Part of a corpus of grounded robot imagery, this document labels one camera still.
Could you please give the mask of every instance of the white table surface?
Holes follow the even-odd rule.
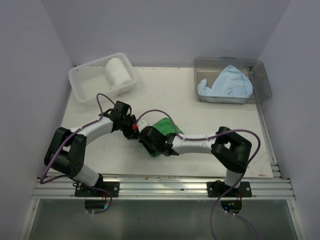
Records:
[[[215,133],[220,126],[254,131],[262,144],[245,176],[273,177],[255,105],[199,102],[195,94],[193,68],[136,67],[135,70],[138,82],[134,89],[114,97],[114,101],[130,104],[132,113],[137,118],[150,109],[164,110],[188,135]],[[104,111],[113,107],[107,100],[102,100],[101,103]],[[71,92],[62,126],[77,127],[97,119],[98,114],[97,104],[80,104]],[[152,112],[143,119],[152,125],[163,117],[165,116],[161,113]],[[257,147],[255,137],[247,133],[240,134],[252,142],[252,153]],[[86,148],[84,162],[102,174],[208,177],[224,177],[226,174],[224,166],[211,154],[188,153],[153,158],[142,144],[137,140],[127,140],[120,131],[104,135],[90,143]]]

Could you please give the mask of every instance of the cable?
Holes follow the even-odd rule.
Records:
[[[109,207],[111,206],[111,203],[112,203],[112,196],[111,196],[110,192],[108,192],[107,190],[102,189],[102,188],[97,188],[97,187],[89,186],[89,185],[84,184],[84,183],[82,183],[82,182],[80,182],[80,181],[78,181],[78,180],[75,180],[74,178],[69,177],[69,176],[67,176],[67,175],[65,175],[65,174],[51,177],[51,178],[48,179],[48,180],[45,180],[45,178],[47,177],[47,174],[48,174],[48,172],[49,172],[49,169],[52,167],[52,165],[54,164],[56,158],[58,157],[58,155],[60,154],[60,152],[62,151],[62,149],[64,148],[64,146],[67,144],[67,142],[68,142],[71,138],[73,138],[78,132],[80,132],[81,130],[83,130],[83,129],[85,129],[85,128],[87,128],[87,127],[89,127],[89,126],[91,126],[91,125],[93,125],[93,124],[95,124],[95,123],[98,123],[98,122],[103,118],[103,113],[104,113],[104,111],[103,111],[102,106],[101,106],[101,103],[100,103],[100,101],[99,101],[99,96],[100,96],[100,95],[104,96],[104,97],[107,98],[113,105],[115,105],[115,103],[114,103],[108,96],[104,95],[103,93],[98,93],[98,94],[96,95],[96,101],[97,101],[98,106],[99,106],[99,109],[100,109],[99,119],[98,119],[98,120],[94,120],[94,121],[92,121],[92,122],[89,122],[89,123],[81,126],[80,128],[78,128],[78,129],[77,129],[76,131],[74,131],[73,133],[71,133],[71,134],[61,143],[61,145],[59,146],[59,148],[57,149],[57,151],[55,152],[55,154],[54,154],[53,157],[51,158],[49,164],[46,166],[46,168],[45,168],[45,170],[44,170],[44,172],[43,172],[43,174],[42,174],[42,176],[41,176],[41,178],[40,178],[40,184],[47,184],[47,183],[52,182],[52,181],[54,181],[54,180],[56,180],[56,179],[59,179],[59,178],[62,178],[62,177],[68,177],[68,178],[70,178],[71,180],[73,180],[73,181],[75,181],[75,182],[77,182],[77,183],[81,183],[82,185],[86,186],[87,188],[91,188],[91,189],[93,189],[93,190],[95,190],[95,191],[101,191],[101,192],[104,192],[104,193],[108,194],[109,197],[110,197],[110,203],[108,204],[108,206],[107,206],[106,208],[104,208],[103,210],[101,210],[101,211],[92,211],[92,212],[91,212],[92,214],[104,213],[107,209],[109,209]]]
[[[248,160],[248,163],[247,163],[247,166],[250,164],[250,162],[253,160],[253,158],[257,155],[260,147],[261,147],[261,140],[259,138],[259,136],[254,133],[253,131],[250,131],[250,130],[246,130],[246,129],[233,129],[233,130],[228,130],[228,131],[224,131],[222,133],[219,133],[219,134],[216,134],[216,135],[213,135],[213,136],[209,136],[207,138],[204,138],[204,137],[201,137],[201,138],[184,138],[183,136],[181,136],[178,132],[178,129],[177,129],[177,126],[175,124],[175,122],[173,121],[173,119],[170,117],[170,115],[168,113],[166,113],[165,111],[162,111],[162,110],[159,110],[159,109],[151,109],[151,110],[148,110],[148,111],[145,111],[144,113],[142,113],[138,119],[137,119],[137,123],[140,121],[140,119],[146,115],[147,113],[150,113],[150,112],[159,112],[159,113],[162,113],[164,115],[166,115],[169,120],[171,121],[172,125],[173,125],[173,128],[174,128],[174,131],[176,133],[176,135],[180,138],[180,139],[184,139],[184,140],[188,140],[188,141],[206,141],[206,140],[211,140],[211,139],[215,139],[215,138],[218,138],[218,137],[221,137],[223,135],[226,135],[226,134],[231,134],[231,133],[235,133],[235,132],[243,132],[243,133],[249,133],[249,134],[252,134],[253,136],[255,136],[255,138],[257,139],[257,148],[256,150],[254,151],[254,153],[252,154],[252,156],[250,157],[250,159]],[[227,191],[225,191],[222,195],[220,195],[218,197],[218,199],[214,202],[213,206],[212,206],[212,209],[210,211],[210,220],[209,220],[209,224],[210,224],[210,230],[211,230],[211,233],[212,233],[212,236],[214,239],[218,239],[217,238],[217,235],[215,233],[215,230],[214,230],[214,227],[213,227],[213,213],[214,213],[214,210],[216,208],[216,206],[218,205],[219,201],[221,200],[221,198],[223,198],[225,195],[227,195],[240,181],[241,179],[244,177],[244,173],[240,176],[240,178],[235,182],[235,184],[233,184]],[[260,237],[258,235],[258,232],[257,230],[255,229],[255,227],[253,226],[252,223],[250,223],[248,220],[246,220],[244,217],[240,217],[240,216],[237,216],[239,217],[240,219],[244,220],[245,222],[247,222],[254,230],[255,232],[255,235],[256,235],[256,238],[259,240]]]

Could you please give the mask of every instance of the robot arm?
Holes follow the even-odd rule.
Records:
[[[216,134],[229,130],[223,126]],[[180,136],[182,138],[175,133],[164,136],[154,127],[147,126],[140,133],[140,141],[144,146],[149,146],[153,151],[165,156],[187,153],[213,154],[226,167],[224,184],[229,187],[233,186],[246,172],[252,144],[239,134],[233,132],[214,139],[208,139],[207,135],[180,134]]]
[[[85,161],[86,146],[99,137],[121,130],[127,139],[137,139],[139,132],[133,129],[136,117],[128,114],[130,106],[117,101],[114,108],[107,110],[96,123],[77,132],[65,145],[69,150],[63,149],[53,162],[52,168],[60,173],[74,178],[88,186],[99,187],[102,176],[88,167]],[[72,133],[82,127],[66,129],[58,128],[52,138],[44,158],[47,166],[62,142]]]

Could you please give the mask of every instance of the white plastic bin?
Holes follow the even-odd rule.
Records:
[[[111,89],[112,84],[107,79],[105,67],[110,59],[119,58],[132,78],[132,82]],[[86,104],[94,104],[98,93],[112,98],[133,89],[137,75],[129,59],[123,53],[116,53],[94,60],[74,68],[68,72],[69,81],[75,98]]]

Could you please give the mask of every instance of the glass panel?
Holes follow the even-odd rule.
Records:
[[[243,200],[241,216],[248,219],[262,240],[296,240],[287,201]],[[31,240],[206,240],[209,200],[115,200],[105,213],[85,213],[84,200],[41,200]],[[221,240],[255,240],[243,220],[214,211],[214,229]]]

